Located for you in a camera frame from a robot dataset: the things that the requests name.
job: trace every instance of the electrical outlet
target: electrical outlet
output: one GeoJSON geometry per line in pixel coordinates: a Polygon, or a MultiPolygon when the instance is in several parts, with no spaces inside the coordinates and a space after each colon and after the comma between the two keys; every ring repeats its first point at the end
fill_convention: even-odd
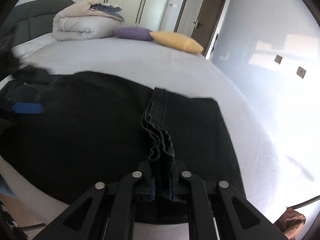
{"type": "Polygon", "coordinates": [[[275,59],[275,62],[277,62],[278,64],[280,64],[281,61],[282,61],[282,57],[279,56],[279,55],[277,55],[277,56],[276,56],[276,59],[275,59]]]}
{"type": "Polygon", "coordinates": [[[297,75],[301,78],[304,78],[304,75],[306,74],[306,70],[303,69],[302,67],[299,67],[297,70],[297,75]]]}

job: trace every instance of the beige blanket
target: beige blanket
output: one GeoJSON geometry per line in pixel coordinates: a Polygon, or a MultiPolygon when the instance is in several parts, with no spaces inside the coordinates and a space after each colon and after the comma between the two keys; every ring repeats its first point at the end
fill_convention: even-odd
{"type": "Polygon", "coordinates": [[[99,0],[84,0],[64,8],[53,18],[52,37],[57,41],[106,38],[120,27],[122,18],[91,10],[99,0]]]}

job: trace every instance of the black pants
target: black pants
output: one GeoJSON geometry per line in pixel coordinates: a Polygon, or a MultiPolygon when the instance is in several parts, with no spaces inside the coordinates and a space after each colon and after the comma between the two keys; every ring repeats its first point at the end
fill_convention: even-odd
{"type": "MultiPolygon", "coordinates": [[[[176,159],[204,180],[227,180],[244,195],[236,155],[213,99],[152,90],[102,73],[42,75],[22,71],[1,90],[10,102],[40,103],[44,111],[17,115],[0,138],[0,152],[48,195],[71,204],[97,181],[119,181],[148,158],[161,167],[158,181],[176,159]]],[[[136,221],[187,221],[184,205],[149,205],[137,209],[136,221]]]]}

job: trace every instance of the purple pillow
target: purple pillow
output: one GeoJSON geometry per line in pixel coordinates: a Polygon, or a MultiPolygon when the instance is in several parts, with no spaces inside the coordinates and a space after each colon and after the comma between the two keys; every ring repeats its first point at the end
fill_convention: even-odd
{"type": "Polygon", "coordinates": [[[131,39],[138,41],[151,41],[151,30],[141,27],[122,27],[112,31],[115,36],[122,39],[131,39]]]}

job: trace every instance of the silver screw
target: silver screw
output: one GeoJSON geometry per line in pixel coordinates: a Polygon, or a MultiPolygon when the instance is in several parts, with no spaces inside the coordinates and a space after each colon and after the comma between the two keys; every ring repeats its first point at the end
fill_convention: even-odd
{"type": "Polygon", "coordinates": [[[183,171],[181,173],[182,177],[184,178],[190,178],[191,177],[191,172],[190,171],[183,171]]]}
{"type": "Polygon", "coordinates": [[[219,186],[222,187],[222,188],[227,188],[227,187],[229,187],[229,183],[224,181],[224,180],[222,180],[222,181],[219,182],[219,186]]]}
{"type": "Polygon", "coordinates": [[[94,186],[96,189],[103,189],[105,187],[105,184],[103,182],[97,182],[94,186]]]}
{"type": "Polygon", "coordinates": [[[132,177],[134,178],[140,178],[141,176],[142,176],[141,171],[135,171],[134,173],[132,173],[132,177]]]}

